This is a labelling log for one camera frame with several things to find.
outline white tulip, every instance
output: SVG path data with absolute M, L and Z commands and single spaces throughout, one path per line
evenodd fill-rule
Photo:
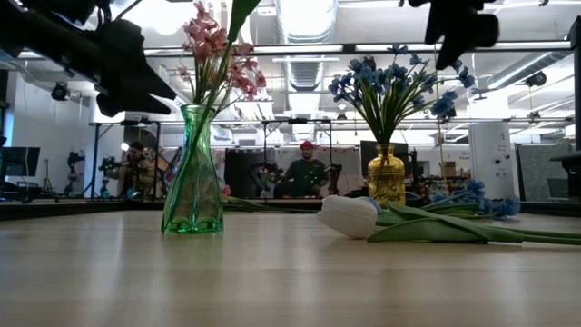
M 373 204 L 337 195 L 330 195 L 322 202 L 317 213 L 321 223 L 353 239 L 364 239 L 373 233 L 378 220 Z

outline yellow glass vase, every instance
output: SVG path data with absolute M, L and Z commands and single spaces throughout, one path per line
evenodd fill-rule
M 405 168 L 393 156 L 392 144 L 379 144 L 378 157 L 369 162 L 369 196 L 385 207 L 388 202 L 406 204 Z

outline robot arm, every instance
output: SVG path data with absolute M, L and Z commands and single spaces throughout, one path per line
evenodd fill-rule
M 94 9 L 105 13 L 94 31 L 82 30 Z M 32 50 L 79 74 L 99 91 L 101 112 L 168 114 L 170 109 L 150 94 L 174 99 L 175 92 L 147 64 L 141 27 L 111 20 L 104 0 L 0 0 L 0 49 L 13 58 Z

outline vase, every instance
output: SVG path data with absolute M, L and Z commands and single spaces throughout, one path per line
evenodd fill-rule
M 395 202 L 406 204 L 405 167 L 393 156 L 392 144 L 379 144 L 378 157 L 369 162 L 369 196 L 382 207 Z
M 203 105 L 182 106 L 182 159 L 163 207 L 162 232 L 216 233 L 223 228 L 222 194 L 210 150 L 213 114 L 204 119 L 204 110 Z

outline air duct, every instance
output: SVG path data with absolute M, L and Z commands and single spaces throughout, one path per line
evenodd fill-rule
M 565 59 L 571 54 L 572 52 L 570 51 L 555 51 L 527 55 L 502 72 L 491 76 L 488 79 L 487 87 L 488 89 L 495 90 L 523 81 L 530 75 Z
M 338 0 L 276 0 L 277 21 L 282 43 L 286 45 L 328 44 L 335 31 Z M 284 66 L 289 90 L 322 90 L 324 63 L 287 63 Z M 311 114 L 319 109 L 320 94 L 288 94 L 294 114 Z M 305 133 L 305 126 L 293 126 L 293 132 Z

